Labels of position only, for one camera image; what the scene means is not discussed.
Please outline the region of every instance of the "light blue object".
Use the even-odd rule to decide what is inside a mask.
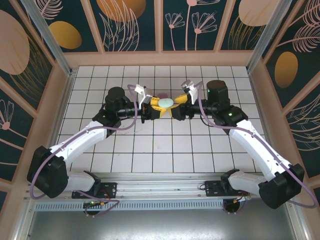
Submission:
[[[171,98],[162,98],[159,100],[158,105],[160,108],[170,108],[174,105],[174,101]]]

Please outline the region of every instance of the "white tile floor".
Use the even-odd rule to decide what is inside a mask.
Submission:
[[[147,86],[154,95],[183,94],[181,83],[223,80],[233,105],[241,107],[263,135],[258,109],[243,66],[80,66],[58,138],[62,142],[84,128],[104,102],[108,90],[128,84]],[[128,90],[126,95],[131,99]],[[251,157],[222,129],[205,126],[199,116],[177,121],[166,113],[161,119],[137,121],[90,147],[71,166],[73,171],[133,173],[223,173],[233,168],[256,172]],[[132,119],[122,121],[122,128]]]

